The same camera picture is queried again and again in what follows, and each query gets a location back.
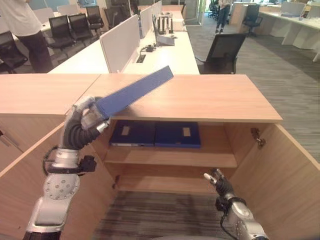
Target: robotic arm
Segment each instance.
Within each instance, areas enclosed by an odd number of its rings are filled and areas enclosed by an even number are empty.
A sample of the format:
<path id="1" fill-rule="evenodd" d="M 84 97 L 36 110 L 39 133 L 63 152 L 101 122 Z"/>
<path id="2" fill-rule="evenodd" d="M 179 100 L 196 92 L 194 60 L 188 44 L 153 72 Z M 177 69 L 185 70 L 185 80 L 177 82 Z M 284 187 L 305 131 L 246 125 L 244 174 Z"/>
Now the robotic arm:
<path id="1" fill-rule="evenodd" d="M 224 213 L 220 221 L 221 228 L 236 240 L 268 240 L 269 238 L 264 229 L 254 219 L 252 212 L 247 207 L 246 201 L 236 197 L 231 183 L 224 177 L 222 172 L 214 168 L 212 175 L 205 173 L 204 177 L 215 187 L 219 194 L 215 206 L 218 211 Z M 223 222 L 225 218 L 233 227 L 236 236 L 233 236 L 224 228 Z"/>
<path id="2" fill-rule="evenodd" d="M 96 97 L 86 97 L 73 105 L 64 123 L 54 162 L 43 185 L 43 196 L 36 202 L 23 240 L 58 240 L 66 223 L 69 206 L 79 189 L 79 175 L 94 172 L 93 156 L 79 162 L 79 152 L 109 126 L 107 119 L 95 117 L 93 111 L 83 117 L 84 110 L 94 108 Z M 89 125 L 82 127 L 82 122 Z"/>

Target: person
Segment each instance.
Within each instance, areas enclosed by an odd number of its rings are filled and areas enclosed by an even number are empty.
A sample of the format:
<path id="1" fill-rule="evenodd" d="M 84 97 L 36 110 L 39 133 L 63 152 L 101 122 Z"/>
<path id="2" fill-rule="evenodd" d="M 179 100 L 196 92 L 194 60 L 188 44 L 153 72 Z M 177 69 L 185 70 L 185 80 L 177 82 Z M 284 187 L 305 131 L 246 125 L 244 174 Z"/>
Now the person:
<path id="1" fill-rule="evenodd" d="M 30 0 L 0 0 L 0 15 L 23 45 L 29 50 L 29 60 L 35 73 L 53 69 L 41 23 L 29 6 Z"/>
<path id="2" fill-rule="evenodd" d="M 220 5 L 220 11 L 219 11 L 219 16 L 218 16 L 218 22 L 216 24 L 216 29 L 215 33 L 224 33 L 224 27 L 228 19 L 230 7 L 232 4 L 232 0 L 219 0 L 219 5 Z"/>

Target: blue binder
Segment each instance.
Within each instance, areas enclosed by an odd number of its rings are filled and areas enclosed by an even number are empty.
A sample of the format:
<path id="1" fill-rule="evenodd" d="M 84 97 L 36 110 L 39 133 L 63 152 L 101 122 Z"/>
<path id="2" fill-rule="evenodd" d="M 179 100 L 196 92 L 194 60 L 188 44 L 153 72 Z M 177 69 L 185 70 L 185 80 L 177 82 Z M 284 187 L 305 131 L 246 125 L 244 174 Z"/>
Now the blue binder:
<path id="1" fill-rule="evenodd" d="M 101 98 L 96 102 L 96 108 L 104 119 L 108 119 L 173 77 L 170 67 L 165 66 L 129 86 Z"/>
<path id="2" fill-rule="evenodd" d="M 153 147 L 155 131 L 154 121 L 118 120 L 109 144 L 118 147 Z"/>
<path id="3" fill-rule="evenodd" d="M 155 124 L 156 147 L 195 148 L 201 147 L 197 122 L 161 121 Z"/>

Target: dark pants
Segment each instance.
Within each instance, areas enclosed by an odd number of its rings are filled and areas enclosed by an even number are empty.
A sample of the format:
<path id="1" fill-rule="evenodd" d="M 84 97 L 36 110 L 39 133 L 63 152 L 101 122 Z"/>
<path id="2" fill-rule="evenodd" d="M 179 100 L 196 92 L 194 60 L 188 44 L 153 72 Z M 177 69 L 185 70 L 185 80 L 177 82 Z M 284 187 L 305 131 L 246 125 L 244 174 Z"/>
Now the dark pants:
<path id="1" fill-rule="evenodd" d="M 220 9 L 218 23 L 216 25 L 217 29 L 220 27 L 220 25 L 221 25 L 221 28 L 224 28 L 228 19 L 229 11 L 230 11 L 230 5 L 227 5 L 224 8 Z"/>
<path id="2" fill-rule="evenodd" d="M 35 73 L 47 73 L 52 65 L 47 43 L 42 32 L 30 36 L 16 36 L 29 50 L 29 60 Z"/>

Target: glass door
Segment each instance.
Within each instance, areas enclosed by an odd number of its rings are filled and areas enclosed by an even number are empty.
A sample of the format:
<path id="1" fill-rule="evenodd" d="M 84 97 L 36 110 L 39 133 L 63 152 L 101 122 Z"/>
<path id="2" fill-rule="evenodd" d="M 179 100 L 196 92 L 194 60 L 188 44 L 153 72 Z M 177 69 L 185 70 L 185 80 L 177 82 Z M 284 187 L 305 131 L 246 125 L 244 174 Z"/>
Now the glass door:
<path id="1" fill-rule="evenodd" d="M 187 26 L 201 26 L 206 9 L 206 0 L 186 0 L 186 17 Z"/>

